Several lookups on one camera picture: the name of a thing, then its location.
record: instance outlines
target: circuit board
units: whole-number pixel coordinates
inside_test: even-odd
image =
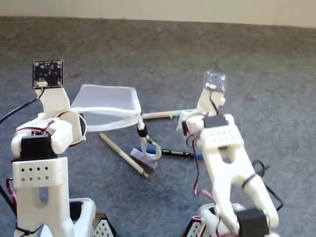
[[[33,89],[64,87],[63,60],[34,62],[32,86]]]

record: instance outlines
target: pencil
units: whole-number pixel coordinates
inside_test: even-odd
[[[178,117],[182,111],[191,112],[194,110],[196,110],[196,109],[147,113],[147,114],[142,114],[142,118],[143,119],[159,119],[159,118],[171,118],[172,119],[173,117]]]
[[[143,175],[145,178],[148,178],[149,175],[144,171],[144,169],[136,163],[131,157],[128,156],[117,144],[115,144],[110,138],[108,138],[105,134],[99,133],[100,138],[107,143],[116,153],[118,153],[127,163],[129,163],[134,169],[137,170],[138,173]]]

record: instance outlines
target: black plastic piece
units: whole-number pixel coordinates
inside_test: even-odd
[[[188,129],[186,121],[182,121],[182,131],[183,131],[184,136],[187,136],[187,134],[189,133],[189,129]]]
[[[85,124],[82,121],[82,119],[80,119],[80,127],[81,127],[81,134],[83,136],[84,135],[84,131],[86,130],[86,127],[85,127]]]
[[[139,130],[139,129],[137,128],[137,133],[138,133],[138,135],[139,135],[140,137],[146,137],[146,136],[148,135],[148,131],[147,131],[147,126],[146,126],[146,124],[145,124],[145,127],[144,127],[143,130]]]
[[[33,89],[40,89],[39,82],[47,82],[45,89],[64,87],[63,60],[34,62]]]
[[[53,159],[58,156],[50,144],[50,135],[25,136],[21,139],[21,160]]]
[[[81,215],[81,209],[83,202],[82,201],[71,201],[69,203],[70,207],[70,218],[72,221],[77,221],[80,218]]]
[[[209,209],[209,211],[210,211],[213,215],[216,215],[215,207],[211,207],[211,208]]]
[[[221,127],[228,125],[228,121],[223,115],[205,116],[203,121],[205,128]]]
[[[270,233],[267,217],[257,208],[235,212],[240,237],[264,237]]]

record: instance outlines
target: pen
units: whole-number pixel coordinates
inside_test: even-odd
[[[142,151],[142,148],[137,147],[137,150],[139,150],[140,152]],[[147,148],[146,152],[149,154],[155,154],[156,150],[154,148]],[[184,157],[184,158],[194,158],[194,154],[193,153],[189,153],[189,152],[179,152],[179,151],[172,151],[172,150],[161,150],[161,153],[165,154],[165,155],[171,155],[171,156],[178,156],[178,157]],[[197,154],[197,158],[198,159],[203,159],[203,156],[201,154]]]
[[[105,134],[99,133],[100,138],[107,143],[114,151],[116,151],[127,163],[129,163],[138,173],[143,175],[145,178],[148,178],[148,174],[144,169],[136,163],[131,157],[129,157],[117,144],[110,140]]]

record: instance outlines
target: white plastic bracket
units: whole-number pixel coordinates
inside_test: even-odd
[[[13,163],[13,182],[17,197],[17,226],[34,231],[42,224],[52,235],[74,237],[70,218],[68,160],[66,157],[18,161]],[[48,202],[40,200],[39,187],[48,187]],[[14,237],[24,233],[16,230]]]

